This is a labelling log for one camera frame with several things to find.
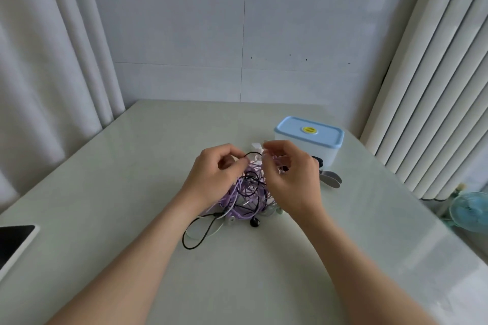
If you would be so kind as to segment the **person's left hand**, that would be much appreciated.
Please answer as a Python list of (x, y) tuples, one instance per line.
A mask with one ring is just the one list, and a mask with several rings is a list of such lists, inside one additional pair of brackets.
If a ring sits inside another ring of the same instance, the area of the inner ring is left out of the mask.
[[(240, 159), (240, 169), (218, 169), (218, 161), (223, 156)], [(249, 165), (245, 153), (230, 143), (204, 149), (196, 158), (178, 196), (178, 208), (187, 218), (194, 218), (209, 209), (236, 184)]]

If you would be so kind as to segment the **person's right hand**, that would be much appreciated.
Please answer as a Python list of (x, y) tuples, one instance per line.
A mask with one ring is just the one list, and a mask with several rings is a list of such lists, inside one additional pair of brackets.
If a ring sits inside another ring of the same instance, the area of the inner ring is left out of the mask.
[[(299, 224), (309, 223), (317, 215), (323, 214), (317, 160), (289, 140), (267, 141), (263, 147), (265, 182), (276, 203)], [(267, 154), (290, 156), (288, 172), (268, 173)]]

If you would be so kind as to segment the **person's right forearm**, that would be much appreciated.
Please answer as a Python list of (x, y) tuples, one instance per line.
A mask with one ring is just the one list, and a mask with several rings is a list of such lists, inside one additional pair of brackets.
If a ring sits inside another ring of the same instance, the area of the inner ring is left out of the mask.
[(320, 257), (351, 325), (438, 325), (320, 205), (289, 212)]

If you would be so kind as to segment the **person's left forearm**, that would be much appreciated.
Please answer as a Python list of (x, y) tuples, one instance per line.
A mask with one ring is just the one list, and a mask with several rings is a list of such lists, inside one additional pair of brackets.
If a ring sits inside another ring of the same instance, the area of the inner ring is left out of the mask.
[(179, 193), (45, 325), (144, 325), (181, 236), (214, 203)]

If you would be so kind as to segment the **white container with blue lid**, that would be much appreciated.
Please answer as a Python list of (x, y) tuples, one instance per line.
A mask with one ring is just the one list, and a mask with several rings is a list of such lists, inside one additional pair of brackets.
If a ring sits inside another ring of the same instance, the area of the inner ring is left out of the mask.
[(274, 128), (275, 140), (290, 140), (316, 158), (320, 168), (330, 167), (342, 146), (345, 132), (335, 126), (288, 116)]

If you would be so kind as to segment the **light blue fan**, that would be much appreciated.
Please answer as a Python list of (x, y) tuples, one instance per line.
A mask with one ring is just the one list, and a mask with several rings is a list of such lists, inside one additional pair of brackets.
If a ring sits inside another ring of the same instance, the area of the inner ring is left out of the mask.
[(470, 232), (488, 235), (488, 194), (464, 192), (465, 184), (459, 184), (447, 200), (442, 222), (449, 228), (457, 227)]

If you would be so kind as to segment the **white tablet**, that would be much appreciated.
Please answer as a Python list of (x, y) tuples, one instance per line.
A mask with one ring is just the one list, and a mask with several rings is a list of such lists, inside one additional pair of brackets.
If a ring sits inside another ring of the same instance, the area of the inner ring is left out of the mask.
[(36, 224), (0, 226), (0, 282), (39, 232)]

